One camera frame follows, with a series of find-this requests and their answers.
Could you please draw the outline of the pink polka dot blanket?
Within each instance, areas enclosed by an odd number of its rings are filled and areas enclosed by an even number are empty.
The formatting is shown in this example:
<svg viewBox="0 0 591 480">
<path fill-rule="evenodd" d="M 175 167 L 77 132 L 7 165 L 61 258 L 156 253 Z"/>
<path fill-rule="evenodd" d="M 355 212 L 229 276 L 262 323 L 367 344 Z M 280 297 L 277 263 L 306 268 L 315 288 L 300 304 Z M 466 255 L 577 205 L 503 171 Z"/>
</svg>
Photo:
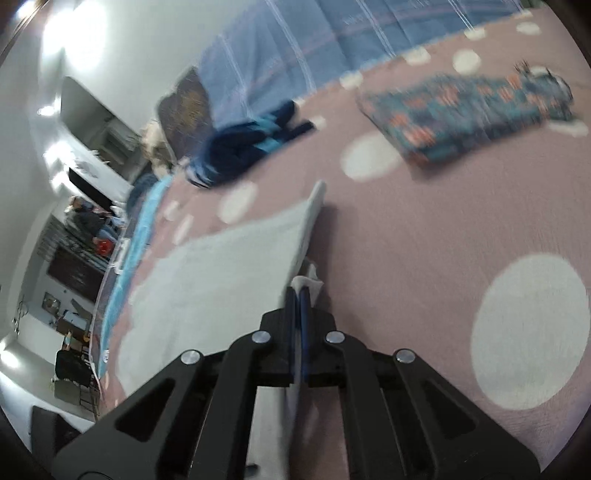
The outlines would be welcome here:
<svg viewBox="0 0 591 480">
<path fill-rule="evenodd" d="M 483 146 L 441 170 L 407 161 L 360 112 L 367 92 L 437 74 L 563 78 L 574 119 Z M 587 433 L 590 407 L 590 68 L 541 6 L 418 49 L 304 100 L 317 131 L 235 184 L 168 188 L 110 337 L 103 407 L 127 396 L 114 365 L 129 298 L 184 243 L 307 199 L 324 205 L 305 254 L 339 327 L 381 352 L 415 350 L 526 445 L 542 468 Z"/>
</svg>

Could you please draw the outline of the dark tree pattern pillow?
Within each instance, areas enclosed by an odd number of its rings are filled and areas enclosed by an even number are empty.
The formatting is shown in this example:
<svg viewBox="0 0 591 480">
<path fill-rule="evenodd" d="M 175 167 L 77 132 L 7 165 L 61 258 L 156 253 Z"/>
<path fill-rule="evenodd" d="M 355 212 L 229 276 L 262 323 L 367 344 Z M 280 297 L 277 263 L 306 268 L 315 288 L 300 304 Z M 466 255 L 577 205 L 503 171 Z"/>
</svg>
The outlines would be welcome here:
<svg viewBox="0 0 591 480">
<path fill-rule="evenodd" d="M 209 97 L 195 68 L 187 70 L 172 91 L 161 98 L 156 114 L 168 148 L 177 161 L 201 150 L 211 137 L 213 124 Z"/>
</svg>

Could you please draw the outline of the navy star pattern garment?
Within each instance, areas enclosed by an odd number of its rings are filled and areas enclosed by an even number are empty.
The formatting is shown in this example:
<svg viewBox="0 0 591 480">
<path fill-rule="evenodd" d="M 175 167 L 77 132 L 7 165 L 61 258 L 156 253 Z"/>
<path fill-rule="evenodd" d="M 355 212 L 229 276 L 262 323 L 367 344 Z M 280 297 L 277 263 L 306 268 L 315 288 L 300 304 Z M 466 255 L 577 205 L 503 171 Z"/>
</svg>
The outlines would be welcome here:
<svg viewBox="0 0 591 480">
<path fill-rule="evenodd" d="M 235 182 L 267 156 L 315 131 L 310 120 L 291 124 L 296 116 L 297 104 L 289 100 L 252 120 L 215 130 L 190 158 L 186 179 L 204 189 Z"/>
</svg>

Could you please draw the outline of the beige clothes pile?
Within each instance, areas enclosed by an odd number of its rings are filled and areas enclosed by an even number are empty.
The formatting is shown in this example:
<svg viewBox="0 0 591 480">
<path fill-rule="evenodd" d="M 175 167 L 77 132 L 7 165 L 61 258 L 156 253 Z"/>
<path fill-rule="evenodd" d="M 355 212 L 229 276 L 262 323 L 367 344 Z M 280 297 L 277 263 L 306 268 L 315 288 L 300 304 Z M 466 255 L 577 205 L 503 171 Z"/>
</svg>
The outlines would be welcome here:
<svg viewBox="0 0 591 480">
<path fill-rule="evenodd" d="M 151 169 L 158 179 L 169 175 L 174 166 L 173 156 L 160 124 L 150 120 L 141 130 L 140 148 L 143 157 L 151 164 Z"/>
</svg>

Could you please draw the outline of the light grey t-shirt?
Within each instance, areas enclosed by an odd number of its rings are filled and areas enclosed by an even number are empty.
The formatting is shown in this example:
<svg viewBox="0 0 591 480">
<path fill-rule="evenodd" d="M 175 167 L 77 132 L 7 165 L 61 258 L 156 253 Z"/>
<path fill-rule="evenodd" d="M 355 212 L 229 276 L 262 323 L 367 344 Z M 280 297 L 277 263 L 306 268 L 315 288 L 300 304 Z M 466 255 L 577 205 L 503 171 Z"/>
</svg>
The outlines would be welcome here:
<svg viewBox="0 0 591 480">
<path fill-rule="evenodd" d="M 318 299 L 324 283 L 305 257 L 324 205 L 324 182 L 266 219 L 192 239 L 156 261 L 128 301 L 130 329 L 114 365 L 131 395 L 188 349 L 225 350 L 283 306 L 287 287 Z"/>
</svg>

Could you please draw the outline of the blue plaid pillow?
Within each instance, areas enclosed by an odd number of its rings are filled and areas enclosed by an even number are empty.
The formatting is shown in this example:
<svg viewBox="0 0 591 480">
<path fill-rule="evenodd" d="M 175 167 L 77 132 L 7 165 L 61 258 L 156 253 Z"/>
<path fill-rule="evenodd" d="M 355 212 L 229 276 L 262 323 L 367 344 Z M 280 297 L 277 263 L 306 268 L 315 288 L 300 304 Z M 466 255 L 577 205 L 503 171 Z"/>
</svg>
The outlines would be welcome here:
<svg viewBox="0 0 591 480">
<path fill-rule="evenodd" d="M 256 1 L 204 50 L 197 71 L 214 124 L 224 126 L 521 9 L 517 1 Z"/>
</svg>

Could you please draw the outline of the light blue quilt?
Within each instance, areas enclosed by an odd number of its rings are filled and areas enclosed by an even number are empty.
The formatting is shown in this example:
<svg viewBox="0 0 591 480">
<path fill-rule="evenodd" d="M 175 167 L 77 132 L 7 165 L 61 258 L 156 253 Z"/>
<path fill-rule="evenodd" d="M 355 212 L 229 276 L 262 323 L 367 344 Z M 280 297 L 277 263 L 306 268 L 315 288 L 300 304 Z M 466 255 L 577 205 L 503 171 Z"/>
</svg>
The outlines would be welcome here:
<svg viewBox="0 0 591 480">
<path fill-rule="evenodd" d="M 144 175 L 130 191 L 124 206 L 126 226 L 104 274 L 91 324 L 89 358 L 98 380 L 107 370 L 111 334 L 150 244 L 156 213 L 171 183 L 171 175 L 163 179 L 154 174 Z"/>
</svg>

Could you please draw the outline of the floral patterned small garment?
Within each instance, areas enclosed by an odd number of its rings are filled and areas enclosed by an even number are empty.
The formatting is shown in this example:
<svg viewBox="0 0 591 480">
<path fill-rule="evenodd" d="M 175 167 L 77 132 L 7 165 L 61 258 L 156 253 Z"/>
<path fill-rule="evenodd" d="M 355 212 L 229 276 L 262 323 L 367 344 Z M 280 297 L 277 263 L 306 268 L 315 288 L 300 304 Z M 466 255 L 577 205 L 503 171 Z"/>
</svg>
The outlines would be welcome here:
<svg viewBox="0 0 591 480">
<path fill-rule="evenodd" d="M 547 121 L 573 119 L 570 86 L 524 64 L 504 77 L 438 74 L 403 90 L 367 92 L 358 107 L 402 158 L 431 168 Z"/>
</svg>

